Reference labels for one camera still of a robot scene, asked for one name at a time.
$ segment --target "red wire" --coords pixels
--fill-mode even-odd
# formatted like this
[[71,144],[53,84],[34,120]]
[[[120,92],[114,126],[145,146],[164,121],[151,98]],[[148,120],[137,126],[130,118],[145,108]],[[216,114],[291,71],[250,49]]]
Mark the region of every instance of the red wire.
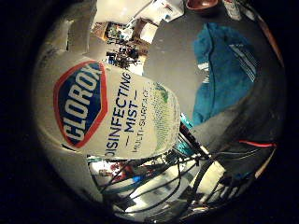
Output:
[[251,141],[247,141],[247,140],[239,140],[239,143],[244,143],[247,145],[251,145],[254,147],[276,147],[277,144],[275,143],[256,143],[256,142],[251,142]]

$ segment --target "teal cloth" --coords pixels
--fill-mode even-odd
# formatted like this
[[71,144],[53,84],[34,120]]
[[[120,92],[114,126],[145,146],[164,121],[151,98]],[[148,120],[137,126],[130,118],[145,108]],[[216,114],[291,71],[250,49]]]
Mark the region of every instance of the teal cloth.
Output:
[[194,126],[219,114],[244,97],[256,77],[256,57],[249,41],[238,31],[206,23],[193,43],[198,64],[208,63],[208,83],[195,97]]

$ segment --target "clorox logo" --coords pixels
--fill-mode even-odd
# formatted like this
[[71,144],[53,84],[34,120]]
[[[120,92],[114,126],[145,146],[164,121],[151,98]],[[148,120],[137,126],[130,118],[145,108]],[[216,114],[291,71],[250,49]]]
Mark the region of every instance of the clorox logo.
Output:
[[84,146],[107,113],[104,66],[88,61],[65,72],[54,87],[54,109],[64,139]]

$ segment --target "wall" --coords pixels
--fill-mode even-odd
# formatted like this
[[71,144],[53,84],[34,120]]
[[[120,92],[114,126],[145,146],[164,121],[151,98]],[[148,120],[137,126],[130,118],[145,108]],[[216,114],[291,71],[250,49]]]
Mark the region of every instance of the wall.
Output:
[[[149,2],[151,0],[98,0],[94,22],[114,21],[127,24]],[[147,7],[139,16],[152,21],[159,21],[158,12],[152,7]]]

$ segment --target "black background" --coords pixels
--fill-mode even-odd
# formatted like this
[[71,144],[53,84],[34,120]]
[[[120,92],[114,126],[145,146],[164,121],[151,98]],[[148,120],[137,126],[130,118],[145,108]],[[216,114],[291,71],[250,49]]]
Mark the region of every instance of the black background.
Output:
[[[69,1],[1,1],[0,223],[122,223],[91,209],[44,159],[30,127],[26,86],[38,45]],[[296,0],[253,5],[276,37],[286,64],[287,116],[280,148],[262,177],[236,202],[190,223],[299,223],[299,57]]]

